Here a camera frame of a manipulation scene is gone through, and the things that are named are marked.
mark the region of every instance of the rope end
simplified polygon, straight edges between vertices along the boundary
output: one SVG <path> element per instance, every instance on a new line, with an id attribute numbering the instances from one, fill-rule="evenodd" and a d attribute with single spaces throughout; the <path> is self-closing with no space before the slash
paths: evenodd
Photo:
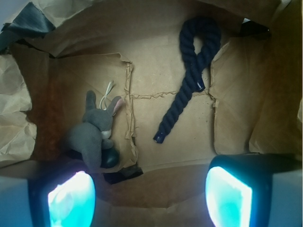
<path id="1" fill-rule="evenodd" d="M 163 132 L 158 131 L 156 133 L 156 135 L 154 136 L 153 140 L 156 143 L 163 143 L 163 141 L 165 140 L 166 135 Z"/>

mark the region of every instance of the black tape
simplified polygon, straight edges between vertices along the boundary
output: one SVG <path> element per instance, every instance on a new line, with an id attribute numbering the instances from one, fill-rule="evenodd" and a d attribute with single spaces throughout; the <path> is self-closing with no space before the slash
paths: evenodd
<path id="1" fill-rule="evenodd" d="M 0 52 L 17 40 L 42 37 L 55 29 L 45 15 L 30 2 L 11 24 L 3 27 L 0 34 Z"/>

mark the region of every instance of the plush toy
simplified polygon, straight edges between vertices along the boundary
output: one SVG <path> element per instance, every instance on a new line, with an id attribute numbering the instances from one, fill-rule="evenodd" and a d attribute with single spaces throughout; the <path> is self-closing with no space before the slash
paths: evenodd
<path id="1" fill-rule="evenodd" d="M 106 110 L 96 108 L 96 94 L 88 91 L 86 94 L 86 112 L 82 123 L 71 128 L 63 139 L 62 149 L 80 152 L 84 163 L 90 169 L 100 168 L 101 163 L 105 167 L 113 167 L 117 164 L 116 150 L 113 141 L 109 139 L 113 124 L 113 115 L 116 114 L 124 101 L 116 96 Z"/>

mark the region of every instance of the crumpled paper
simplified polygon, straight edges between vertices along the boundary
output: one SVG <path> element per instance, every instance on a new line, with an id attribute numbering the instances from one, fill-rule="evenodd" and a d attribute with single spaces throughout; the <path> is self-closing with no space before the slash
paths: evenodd
<path id="1" fill-rule="evenodd" d="M 21 111 L 31 108 L 31 98 L 15 59 L 0 55 L 0 167 L 30 158 L 36 126 Z"/>

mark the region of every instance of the navy blue rope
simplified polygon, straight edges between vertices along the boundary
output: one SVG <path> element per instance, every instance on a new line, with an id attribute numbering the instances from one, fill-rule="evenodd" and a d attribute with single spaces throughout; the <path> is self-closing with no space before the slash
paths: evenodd
<path id="1" fill-rule="evenodd" d="M 202 34 L 204 43 L 199 54 L 195 53 L 194 47 L 194 37 L 197 34 Z M 170 133 L 179 115 L 191 100 L 193 92 L 202 92 L 205 89 L 202 71 L 209 66 L 221 45 L 220 29 L 213 19 L 207 17 L 196 17 L 186 21 L 179 38 L 186 73 L 180 91 L 176 94 L 175 100 L 164 115 L 159 130 L 153 138 L 157 143 L 162 143 Z"/>

